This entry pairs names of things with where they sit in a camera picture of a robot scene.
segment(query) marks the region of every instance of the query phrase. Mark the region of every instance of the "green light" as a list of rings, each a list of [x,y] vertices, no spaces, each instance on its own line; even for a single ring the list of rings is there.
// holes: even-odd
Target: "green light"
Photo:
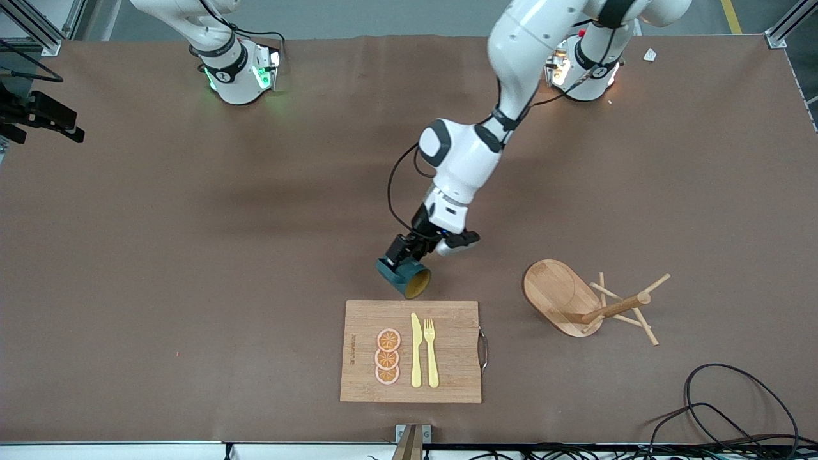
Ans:
[[[258,80],[258,85],[261,87],[261,89],[270,88],[269,72],[267,72],[265,69],[258,69],[255,66],[253,66],[253,72],[256,76],[256,80]]]
[[[217,92],[218,90],[216,89],[216,84],[213,82],[213,78],[210,76],[210,72],[208,72],[207,67],[204,68],[204,74],[207,75],[207,80],[210,82],[210,89]]]

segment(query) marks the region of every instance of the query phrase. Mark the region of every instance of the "wooden stand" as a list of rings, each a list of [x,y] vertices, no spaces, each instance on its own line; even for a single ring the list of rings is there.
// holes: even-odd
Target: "wooden stand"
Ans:
[[[599,283],[586,285],[568,265],[547,259],[528,268],[523,279],[523,290],[528,302],[569,336],[587,337],[599,330],[605,318],[614,318],[641,327],[650,343],[656,346],[659,342],[639,308],[649,304],[650,293],[669,278],[670,274],[666,273],[644,290],[623,299],[605,288],[602,272]],[[599,298],[591,288],[600,293]],[[617,302],[608,305],[606,296]],[[621,315],[628,310],[633,310],[636,320]]]

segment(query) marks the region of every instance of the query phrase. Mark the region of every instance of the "oval wooden tray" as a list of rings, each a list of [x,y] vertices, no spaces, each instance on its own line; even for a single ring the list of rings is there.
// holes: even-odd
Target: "oval wooden tray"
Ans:
[[[566,264],[546,259],[528,268],[523,278],[526,299],[545,315],[557,329],[572,337],[587,337],[601,322],[582,332],[586,324],[571,322],[569,315],[590,313],[601,307],[600,299],[591,288]]]

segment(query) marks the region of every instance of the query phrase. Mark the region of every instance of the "yellow tape line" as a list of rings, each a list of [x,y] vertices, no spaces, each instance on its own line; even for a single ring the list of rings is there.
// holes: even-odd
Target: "yellow tape line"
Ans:
[[[735,9],[733,9],[733,2],[731,0],[721,0],[721,8],[724,10],[724,16],[730,26],[730,33],[741,34],[741,26],[739,25],[739,18],[735,15]]]

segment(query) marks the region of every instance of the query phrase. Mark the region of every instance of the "board handle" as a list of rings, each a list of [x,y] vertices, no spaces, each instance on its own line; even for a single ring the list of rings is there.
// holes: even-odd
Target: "board handle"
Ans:
[[[483,328],[480,326],[477,326],[477,340],[479,340],[477,348],[480,348],[480,342],[483,343],[483,363],[480,364],[480,375],[482,376],[488,365],[488,338],[483,334]]]

